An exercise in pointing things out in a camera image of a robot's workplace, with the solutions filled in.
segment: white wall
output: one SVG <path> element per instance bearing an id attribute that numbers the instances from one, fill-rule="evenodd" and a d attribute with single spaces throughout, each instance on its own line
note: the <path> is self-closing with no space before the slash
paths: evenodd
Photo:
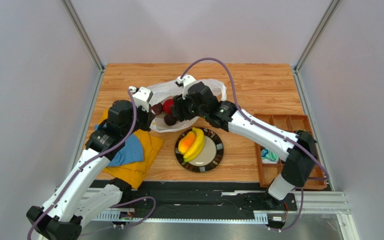
<path id="1" fill-rule="evenodd" d="M 360 239 L 384 239 L 384 1 L 342 1 L 301 77 Z"/>
<path id="2" fill-rule="evenodd" d="M 67 175 L 97 80 L 60 0 L 0 1 L 0 240 Z"/>
<path id="3" fill-rule="evenodd" d="M 295 64 L 330 0 L 73 0 L 104 64 Z"/>

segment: blue cloth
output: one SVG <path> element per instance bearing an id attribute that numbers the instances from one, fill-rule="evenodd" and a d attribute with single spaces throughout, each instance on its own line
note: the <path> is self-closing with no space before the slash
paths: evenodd
<path id="1" fill-rule="evenodd" d="M 95 125 L 94 129 L 97 130 L 99 125 Z M 118 167 L 126 164 L 142 162 L 143 146 L 137 136 L 132 134 L 125 141 L 125 146 L 119 150 L 115 157 L 107 165 L 108 167 Z"/>

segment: wooden box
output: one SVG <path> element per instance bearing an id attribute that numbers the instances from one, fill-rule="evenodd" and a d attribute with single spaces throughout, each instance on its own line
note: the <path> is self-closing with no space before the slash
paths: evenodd
<path id="1" fill-rule="evenodd" d="M 305 130 L 310 132 L 313 136 L 309 118 L 307 115 L 271 115 L 271 114 L 255 114 L 254 117 L 275 126 L 281 130 L 294 133 L 298 130 Z M 258 175 L 260 179 L 260 187 L 266 188 L 271 184 L 272 180 L 281 173 L 284 164 L 279 160 L 278 163 L 262 163 L 261 151 L 264 146 L 255 144 L 255 153 L 258 166 Z M 322 170 L 315 166 L 310 177 L 323 178 L 324 173 Z M 327 187 L 326 181 L 307 180 L 304 189 L 307 190 L 322 190 Z"/>

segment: folded cloth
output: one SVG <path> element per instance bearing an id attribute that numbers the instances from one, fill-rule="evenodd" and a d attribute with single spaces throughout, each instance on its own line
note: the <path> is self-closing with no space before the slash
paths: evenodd
<path id="1" fill-rule="evenodd" d="M 100 123 L 108 118 L 108 110 L 103 112 Z M 152 136 L 147 131 L 137 130 L 134 135 L 140 141 L 143 147 L 143 161 L 133 162 L 122 166 L 109 166 L 103 169 L 103 172 L 122 179 L 129 183 L 131 187 L 137 189 L 146 177 L 152 163 L 154 163 L 158 152 L 160 151 L 164 139 Z"/>
<path id="2" fill-rule="evenodd" d="M 131 135 L 125 141 L 125 146 L 121 148 L 107 165 L 108 167 L 118 167 L 126 164 L 143 161 L 143 147 L 138 137 Z"/>

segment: red ball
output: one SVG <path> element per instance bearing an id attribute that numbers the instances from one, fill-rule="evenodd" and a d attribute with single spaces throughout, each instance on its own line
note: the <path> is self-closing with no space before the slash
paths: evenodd
<path id="1" fill-rule="evenodd" d="M 174 105 L 174 100 L 173 99 L 168 99 L 167 101 L 164 102 L 164 104 L 162 105 L 162 108 L 164 109 L 164 112 L 166 114 L 171 114 L 172 113 L 172 110 L 170 109 L 170 107 Z"/>

